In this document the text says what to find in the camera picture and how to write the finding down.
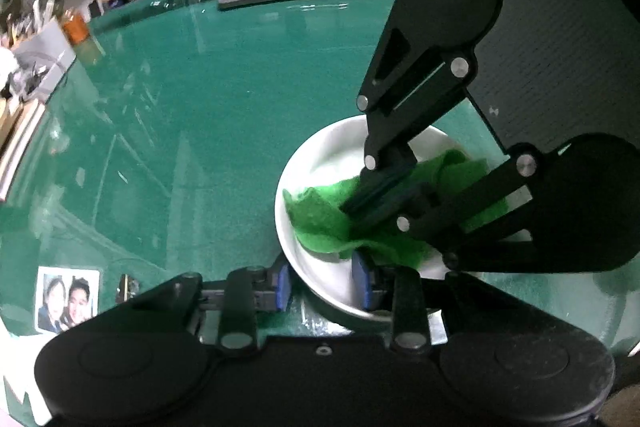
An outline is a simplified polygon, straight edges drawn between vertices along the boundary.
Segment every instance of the orange object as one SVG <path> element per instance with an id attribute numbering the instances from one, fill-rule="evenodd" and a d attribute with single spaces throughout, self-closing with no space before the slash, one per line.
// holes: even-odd
<path id="1" fill-rule="evenodd" d="M 68 10 L 62 20 L 62 28 L 72 46 L 79 44 L 89 36 L 89 26 L 77 11 Z"/>

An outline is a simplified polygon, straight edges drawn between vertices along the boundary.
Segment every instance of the printed photograph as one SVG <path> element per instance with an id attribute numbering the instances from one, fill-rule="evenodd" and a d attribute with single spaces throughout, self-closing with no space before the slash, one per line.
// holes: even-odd
<path id="1" fill-rule="evenodd" d="M 36 280 L 34 326 L 60 333 L 95 317 L 100 272 L 40 266 Z"/>

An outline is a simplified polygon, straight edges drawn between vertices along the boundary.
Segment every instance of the green table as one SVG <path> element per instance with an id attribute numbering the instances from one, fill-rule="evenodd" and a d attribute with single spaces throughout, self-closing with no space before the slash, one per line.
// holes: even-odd
<path id="1" fill-rule="evenodd" d="M 271 264 L 280 173 L 307 137 L 356 114 L 392 3 L 303 0 L 219 12 L 215 0 L 140 0 L 94 21 L 99 45 L 78 46 L 0 207 L 8 330 L 36 333 L 38 266 L 99 269 L 104 311 L 122 273 L 148 289 L 185 271 L 217 280 Z M 470 103 L 436 126 L 471 156 L 503 160 Z M 603 275 L 483 277 L 617 352 L 640 339 L 638 259 Z M 289 311 L 260 325 L 292 335 L 364 327 L 299 283 Z M 11 413 L 33 425 L 28 407 L 7 394 Z"/>

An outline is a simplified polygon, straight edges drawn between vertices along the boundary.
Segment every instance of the green sponge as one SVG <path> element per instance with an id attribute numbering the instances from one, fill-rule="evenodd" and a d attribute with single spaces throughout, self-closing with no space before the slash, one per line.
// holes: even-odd
<path id="1" fill-rule="evenodd" d="M 462 152 L 452 149 L 418 164 L 412 179 L 429 182 L 440 196 L 452 196 L 487 172 L 485 160 L 469 160 Z M 365 247 L 378 264 L 420 266 L 433 249 L 424 241 L 399 232 L 395 219 L 364 237 L 351 236 L 350 218 L 340 206 L 354 194 L 359 182 L 355 177 L 334 185 L 309 187 L 297 196 L 283 191 L 285 208 L 300 244 L 319 253 L 338 253 L 342 259 L 348 259 L 354 249 Z M 462 227 L 468 232 L 507 211 L 507 203 L 500 200 L 464 222 Z"/>

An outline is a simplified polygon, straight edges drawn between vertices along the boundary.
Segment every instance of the metal pin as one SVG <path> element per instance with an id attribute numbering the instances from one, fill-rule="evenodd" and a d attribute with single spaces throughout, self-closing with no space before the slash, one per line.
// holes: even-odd
<path id="1" fill-rule="evenodd" d="M 220 339 L 220 344 L 226 349 L 243 349 L 249 346 L 254 340 L 246 333 L 234 331 L 227 333 Z"/>
<path id="2" fill-rule="evenodd" d="M 451 73 L 456 78 L 465 78 L 469 74 L 469 63 L 462 57 L 456 57 L 451 61 Z"/>
<path id="3" fill-rule="evenodd" d="M 423 334 L 415 333 L 413 331 L 400 333 L 394 340 L 398 346 L 402 347 L 402 349 L 411 349 L 412 351 L 420 349 L 427 343 L 427 338 Z"/>
<path id="4" fill-rule="evenodd" d="M 455 254 L 453 252 L 448 252 L 448 253 L 444 254 L 444 264 L 450 270 L 458 269 L 458 263 L 459 262 L 460 262 L 460 259 L 457 256 L 457 254 Z M 449 272 L 449 274 L 452 275 L 452 276 L 458 275 L 456 272 Z"/>
<path id="5" fill-rule="evenodd" d="M 373 156 L 364 156 L 364 166 L 370 171 L 376 170 L 376 159 Z"/>
<path id="6" fill-rule="evenodd" d="M 367 105 L 369 105 L 369 99 L 363 94 L 358 95 L 356 98 L 356 106 L 358 107 L 358 110 L 367 110 Z"/>
<path id="7" fill-rule="evenodd" d="M 536 173 L 538 163 L 530 154 L 523 154 L 516 160 L 516 169 L 518 174 L 523 178 L 529 178 Z"/>
<path id="8" fill-rule="evenodd" d="M 334 350 L 329 346 L 318 346 L 318 349 L 316 349 L 316 355 L 320 355 L 321 357 L 328 357 L 332 355 L 333 352 Z"/>
<path id="9" fill-rule="evenodd" d="M 400 232 L 409 232 L 409 220 L 406 217 L 398 217 L 398 219 L 396 220 L 396 225 L 398 226 L 398 230 L 400 230 Z"/>
<path id="10" fill-rule="evenodd" d="M 636 347 L 634 347 L 631 351 L 629 351 L 629 356 L 633 357 L 638 353 L 640 353 L 640 343 L 638 343 Z"/>
<path id="11" fill-rule="evenodd" d="M 264 266 L 247 266 L 246 270 L 251 274 L 255 282 L 262 282 L 267 279 L 267 269 Z"/>

